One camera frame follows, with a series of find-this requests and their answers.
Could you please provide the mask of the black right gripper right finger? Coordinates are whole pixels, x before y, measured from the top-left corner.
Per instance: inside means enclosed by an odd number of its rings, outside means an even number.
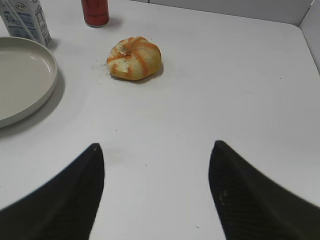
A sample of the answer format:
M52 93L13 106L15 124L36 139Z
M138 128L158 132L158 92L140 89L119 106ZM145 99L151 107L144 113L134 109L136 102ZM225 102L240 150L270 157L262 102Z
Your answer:
M318 240L320 209L214 143L208 182L227 240Z

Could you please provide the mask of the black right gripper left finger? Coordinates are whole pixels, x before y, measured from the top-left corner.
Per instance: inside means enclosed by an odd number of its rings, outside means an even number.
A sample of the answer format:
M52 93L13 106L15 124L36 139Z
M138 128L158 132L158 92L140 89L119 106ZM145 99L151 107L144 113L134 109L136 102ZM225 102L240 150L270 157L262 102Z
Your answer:
M87 240L104 190L104 156L91 144L54 178L0 211L2 240Z

